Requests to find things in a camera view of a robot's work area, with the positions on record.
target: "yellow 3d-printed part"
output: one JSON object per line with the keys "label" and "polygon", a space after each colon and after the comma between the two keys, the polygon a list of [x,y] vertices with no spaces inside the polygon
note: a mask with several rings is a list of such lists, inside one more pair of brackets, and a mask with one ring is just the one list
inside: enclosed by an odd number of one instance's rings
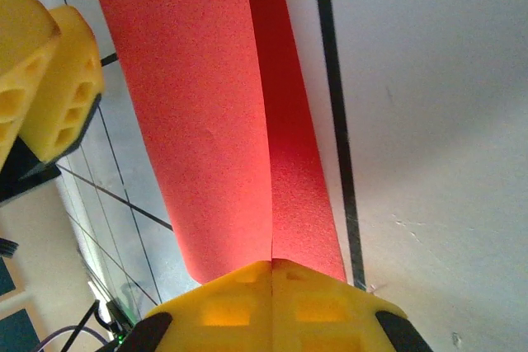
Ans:
{"label": "yellow 3d-printed part", "polygon": [[42,162],[60,156],[77,139],[96,95],[104,89],[88,24],[70,6],[50,13],[62,37],[20,130],[24,143]]}
{"label": "yellow 3d-printed part", "polygon": [[157,306],[172,323],[156,352],[394,352],[381,298],[288,260],[260,261]]}
{"label": "yellow 3d-printed part", "polygon": [[271,350],[271,263],[259,261],[157,306],[172,314],[157,352]]}
{"label": "yellow 3d-printed part", "polygon": [[59,38],[38,0],[0,0],[0,170]]}

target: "honeycomb cutout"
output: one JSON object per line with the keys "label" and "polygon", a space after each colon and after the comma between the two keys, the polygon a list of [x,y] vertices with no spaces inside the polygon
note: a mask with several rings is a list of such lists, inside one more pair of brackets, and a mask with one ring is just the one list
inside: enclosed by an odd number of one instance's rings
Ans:
{"label": "honeycomb cutout", "polygon": [[398,307],[288,260],[261,261],[149,313],[173,321],[156,352],[394,352],[375,313]]}
{"label": "honeycomb cutout", "polygon": [[38,0],[0,0],[0,170],[59,39],[59,26]]}
{"label": "honeycomb cutout", "polygon": [[20,131],[42,162],[59,157],[77,140],[96,95],[104,89],[90,27],[73,7],[58,7],[50,13],[63,37]]}

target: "yellow plastic part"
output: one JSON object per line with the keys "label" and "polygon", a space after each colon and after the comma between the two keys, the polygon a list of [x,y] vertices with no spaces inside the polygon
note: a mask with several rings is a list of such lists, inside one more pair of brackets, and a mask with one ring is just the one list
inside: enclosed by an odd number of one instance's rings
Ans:
{"label": "yellow plastic part", "polygon": [[259,261],[149,316],[172,323],[156,352],[394,352],[378,311],[387,301],[288,260]]}
{"label": "yellow plastic part", "polygon": [[42,162],[61,155],[77,138],[98,93],[104,90],[92,30],[70,6],[50,11],[62,32],[55,56],[20,130]]}
{"label": "yellow plastic part", "polygon": [[38,0],[0,0],[0,170],[59,39]]}

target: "foam padding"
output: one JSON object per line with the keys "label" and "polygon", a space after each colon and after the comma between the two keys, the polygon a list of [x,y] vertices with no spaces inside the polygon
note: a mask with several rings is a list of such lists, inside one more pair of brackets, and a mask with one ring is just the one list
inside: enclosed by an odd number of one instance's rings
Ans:
{"label": "foam padding", "polygon": [[285,0],[100,1],[191,276],[344,279]]}

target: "white wall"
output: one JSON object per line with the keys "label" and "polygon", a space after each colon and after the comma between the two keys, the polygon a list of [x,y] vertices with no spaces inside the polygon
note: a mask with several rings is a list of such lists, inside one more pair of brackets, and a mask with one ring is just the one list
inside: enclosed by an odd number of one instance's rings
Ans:
{"label": "white wall", "polygon": [[[435,351],[526,350],[528,0],[332,5],[368,282]],[[288,6],[335,209],[317,5]]]}
{"label": "white wall", "polygon": [[[94,297],[55,184],[42,186],[2,207],[0,235],[20,244],[15,260],[25,285],[23,293],[0,304],[0,312],[29,299],[36,306],[46,335],[76,325]],[[94,319],[88,326],[106,334]],[[62,336],[53,344],[56,351],[67,338]],[[71,350],[93,352],[100,347],[96,340],[81,334]]]}

